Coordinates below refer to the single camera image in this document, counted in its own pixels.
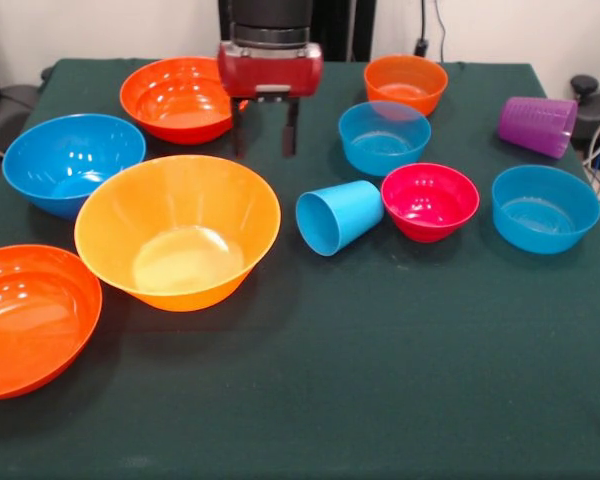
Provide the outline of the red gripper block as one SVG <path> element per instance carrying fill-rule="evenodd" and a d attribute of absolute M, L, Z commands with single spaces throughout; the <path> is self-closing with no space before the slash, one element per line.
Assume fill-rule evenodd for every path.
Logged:
<path fill-rule="evenodd" d="M 297 49 L 261 49 L 220 43 L 217 63 L 222 85 L 231 97 L 232 145 L 236 158 L 244 156 L 242 105 L 265 96 L 310 97 L 322 77 L 324 59 L 319 44 Z M 288 99 L 283 128 L 282 153 L 296 154 L 300 101 Z"/>

